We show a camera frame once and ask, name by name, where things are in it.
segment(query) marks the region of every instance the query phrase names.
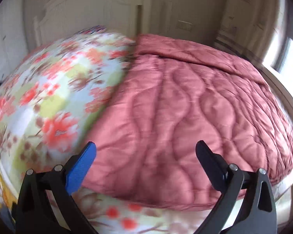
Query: metal screw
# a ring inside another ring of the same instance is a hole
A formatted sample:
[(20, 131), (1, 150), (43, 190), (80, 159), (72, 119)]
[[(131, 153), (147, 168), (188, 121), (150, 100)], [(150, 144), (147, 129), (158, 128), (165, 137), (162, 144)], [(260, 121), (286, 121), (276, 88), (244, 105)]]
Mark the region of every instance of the metal screw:
[(54, 170), (55, 170), (56, 172), (59, 172), (59, 171), (61, 171), (62, 169), (63, 169), (63, 166), (60, 165), (60, 164), (58, 164), (58, 165), (56, 165), (56, 166), (54, 167)]
[(266, 174), (266, 170), (263, 169), (263, 168), (259, 168), (259, 172), (260, 172), (262, 175), (265, 175), (265, 174)]
[(238, 170), (238, 166), (234, 163), (229, 164), (229, 168), (233, 171), (237, 171)]
[(34, 170), (33, 169), (29, 169), (26, 172), (27, 175), (32, 175), (33, 173), (34, 173)]

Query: white headboard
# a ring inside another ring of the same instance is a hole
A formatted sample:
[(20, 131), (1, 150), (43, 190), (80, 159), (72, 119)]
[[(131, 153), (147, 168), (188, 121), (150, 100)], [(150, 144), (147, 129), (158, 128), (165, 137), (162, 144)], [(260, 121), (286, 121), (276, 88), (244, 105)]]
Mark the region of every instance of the white headboard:
[(37, 46), (96, 25), (128, 37), (148, 33), (151, 0), (50, 0), (44, 10), (41, 21), (34, 17)]

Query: wall outlet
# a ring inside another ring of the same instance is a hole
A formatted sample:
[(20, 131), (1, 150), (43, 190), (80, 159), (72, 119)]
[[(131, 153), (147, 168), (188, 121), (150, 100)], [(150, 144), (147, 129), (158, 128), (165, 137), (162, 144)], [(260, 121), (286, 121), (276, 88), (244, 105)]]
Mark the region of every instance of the wall outlet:
[(185, 22), (185, 21), (178, 21), (177, 22), (177, 26), (176, 26), (177, 29), (182, 29), (182, 30), (186, 30), (186, 31), (189, 31), (191, 32), (192, 28), (193, 28), (193, 24), (192, 23), (189, 23), (189, 22)]

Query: window frame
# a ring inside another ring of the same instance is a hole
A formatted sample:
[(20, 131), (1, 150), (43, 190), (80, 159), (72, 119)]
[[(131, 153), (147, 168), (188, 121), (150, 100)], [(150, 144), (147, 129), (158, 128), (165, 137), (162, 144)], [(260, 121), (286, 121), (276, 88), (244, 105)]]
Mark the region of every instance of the window frame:
[(280, 72), (284, 66), (288, 50), (290, 47), (290, 39), (293, 40), (293, 3), (291, 0), (286, 0), (287, 24), (283, 43), (281, 45), (279, 56), (273, 66), (274, 70)]

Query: wall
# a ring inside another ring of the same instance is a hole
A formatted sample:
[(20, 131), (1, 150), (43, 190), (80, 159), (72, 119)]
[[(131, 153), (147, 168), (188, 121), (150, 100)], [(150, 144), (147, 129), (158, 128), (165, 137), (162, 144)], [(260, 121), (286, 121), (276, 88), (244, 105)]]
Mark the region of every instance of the wall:
[[(33, 17), (42, 15), (43, 6), (48, 1), (50, 0), (25, 0), (24, 21), (30, 50), (36, 47)], [(168, 1), (173, 2), (172, 15), (170, 28), (164, 35), (212, 45), (220, 27), (226, 0), (152, 0), (151, 33), (160, 34), (162, 32), (160, 25), (165, 20), (163, 5)], [(176, 29), (178, 20), (194, 23), (195, 26), (191, 32)]]
[(279, 0), (279, 11), (277, 14), (277, 19), (275, 22), (274, 33), (266, 53), (266, 56), (263, 60), (264, 66), (273, 67), (278, 59), (280, 54), (281, 46), (283, 44), (286, 28), (287, 28), (287, 19), (288, 12), (286, 10), (286, 0)]
[(0, 80), (27, 55), (23, 25), (23, 0), (0, 3)]

